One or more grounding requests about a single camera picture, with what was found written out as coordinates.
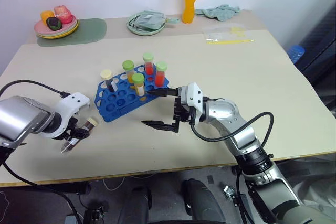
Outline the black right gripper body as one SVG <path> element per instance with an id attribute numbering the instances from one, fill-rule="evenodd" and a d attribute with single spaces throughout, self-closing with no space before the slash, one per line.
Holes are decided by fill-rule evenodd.
<path id="1" fill-rule="evenodd" d="M 175 123 L 195 123 L 196 109 L 191 109 L 187 104 L 187 92 L 188 86 L 178 88 L 173 111 L 173 120 Z"/>

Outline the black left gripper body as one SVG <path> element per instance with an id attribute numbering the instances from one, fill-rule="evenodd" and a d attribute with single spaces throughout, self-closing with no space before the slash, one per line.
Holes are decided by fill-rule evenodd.
<path id="1" fill-rule="evenodd" d="M 75 134 L 76 130 L 78 129 L 78 120 L 75 117 L 71 117 L 69 119 L 68 125 L 65 129 L 65 131 L 62 134 L 62 139 L 63 140 L 68 140 L 69 138 L 73 137 L 73 135 Z"/>

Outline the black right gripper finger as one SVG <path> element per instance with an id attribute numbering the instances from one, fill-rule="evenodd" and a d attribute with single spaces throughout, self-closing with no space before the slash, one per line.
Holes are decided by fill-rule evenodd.
<path id="1" fill-rule="evenodd" d="M 177 97 L 179 92 L 179 88 L 157 88 L 157 89 L 151 89 L 147 91 L 147 94 L 149 95 L 155 95 L 158 97 L 166 97 L 166 96 L 174 96 Z"/>
<path id="2" fill-rule="evenodd" d="M 156 130 L 161 130 L 161 131 L 171 131 L 174 133 L 178 133 L 179 132 L 179 120 L 176 120 L 174 123 L 172 124 L 165 124 L 162 121 L 141 121 L 143 124 L 150 126 Z"/>

